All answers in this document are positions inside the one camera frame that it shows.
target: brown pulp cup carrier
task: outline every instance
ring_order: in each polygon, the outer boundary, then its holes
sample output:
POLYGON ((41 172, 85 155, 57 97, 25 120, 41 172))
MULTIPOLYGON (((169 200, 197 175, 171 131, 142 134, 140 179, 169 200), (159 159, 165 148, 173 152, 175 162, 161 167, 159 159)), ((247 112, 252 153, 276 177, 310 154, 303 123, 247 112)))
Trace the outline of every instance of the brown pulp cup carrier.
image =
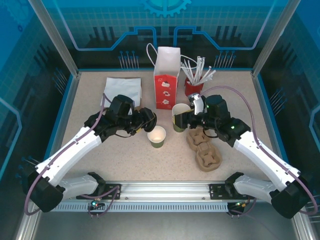
POLYGON ((211 139, 204 134, 202 128, 190 129, 186 141, 189 147, 196 152, 195 161, 201 171, 210 172, 220 166, 222 156, 218 148, 211 143, 211 139))

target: red cup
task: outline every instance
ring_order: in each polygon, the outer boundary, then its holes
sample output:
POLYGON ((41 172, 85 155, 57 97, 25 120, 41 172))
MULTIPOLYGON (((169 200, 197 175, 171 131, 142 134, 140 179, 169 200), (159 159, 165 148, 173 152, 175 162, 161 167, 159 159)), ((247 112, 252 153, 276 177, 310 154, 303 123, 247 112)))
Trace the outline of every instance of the red cup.
POLYGON ((202 83, 202 84, 199 84, 197 86, 192 86, 190 83, 188 83, 188 81, 189 81, 188 78, 186 78, 185 81, 184 81, 184 85, 185 85, 184 94, 186 96, 189 96, 189 95, 195 94, 195 93, 200 94, 202 88, 204 87, 204 84, 202 83))

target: gear graphic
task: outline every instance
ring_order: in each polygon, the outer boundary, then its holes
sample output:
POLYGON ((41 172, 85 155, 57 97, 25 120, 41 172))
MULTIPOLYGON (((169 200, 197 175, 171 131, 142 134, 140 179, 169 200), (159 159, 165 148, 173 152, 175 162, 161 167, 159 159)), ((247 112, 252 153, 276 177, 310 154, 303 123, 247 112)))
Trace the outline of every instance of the gear graphic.
POLYGON ((23 25, 30 14, 27 0, 0 0, 0 6, 6 7, 7 11, 18 25, 23 25))
POLYGON ((155 14, 157 17, 168 15, 173 17, 175 14, 180 14, 180 10, 187 9, 187 4, 191 4, 191 0, 141 0, 144 5, 144 10, 149 10, 150 14, 155 14))

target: white paper cup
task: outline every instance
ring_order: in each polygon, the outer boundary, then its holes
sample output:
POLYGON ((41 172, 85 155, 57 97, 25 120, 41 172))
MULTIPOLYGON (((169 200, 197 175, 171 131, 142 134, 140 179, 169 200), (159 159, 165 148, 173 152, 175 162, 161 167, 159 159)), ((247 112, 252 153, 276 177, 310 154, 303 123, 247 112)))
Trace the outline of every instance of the white paper cup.
POLYGON ((173 108, 172 108, 172 123, 173 123, 173 129, 176 132, 182 133, 185 129, 180 128, 177 125, 175 125, 174 115, 183 114, 183 113, 189 111, 190 109, 191 109, 190 106, 185 103, 178 103, 173 106, 173 108))
POLYGON ((148 132, 148 139, 154 148, 161 148, 165 142, 166 130, 162 126, 155 126, 151 132, 148 132))

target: table surface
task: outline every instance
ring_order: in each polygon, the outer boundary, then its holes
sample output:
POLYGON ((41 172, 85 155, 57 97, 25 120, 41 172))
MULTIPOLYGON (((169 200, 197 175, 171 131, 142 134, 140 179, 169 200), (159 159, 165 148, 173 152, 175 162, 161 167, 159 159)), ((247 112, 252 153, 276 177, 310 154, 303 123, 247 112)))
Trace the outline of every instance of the table surface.
MULTIPOLYGON (((195 161, 195 152, 187 144, 188 130, 183 133, 175 132, 171 110, 156 109, 152 71, 82 72, 63 145, 76 135, 90 115, 100 110, 107 77, 141 78, 142 107, 149 108, 157 114, 157 125, 166 130, 164 145, 161 148, 153 148, 144 131, 129 138, 111 136, 85 155, 67 173, 66 178, 96 172, 106 181, 222 181, 235 172, 242 172, 253 178, 267 179, 246 156, 219 139, 213 139, 212 143, 221 152, 220 167, 211 172, 201 171, 195 161)), ((181 71, 176 103, 189 102, 184 94, 185 78, 181 71)), ((218 71, 214 74, 213 81, 205 83, 203 90, 220 85, 233 87, 245 96, 254 114, 258 137, 272 149, 250 72, 218 71)), ((212 94, 220 94, 226 100, 232 117, 239 118, 251 126, 249 111, 238 95, 227 89, 215 90, 205 95, 212 94)))

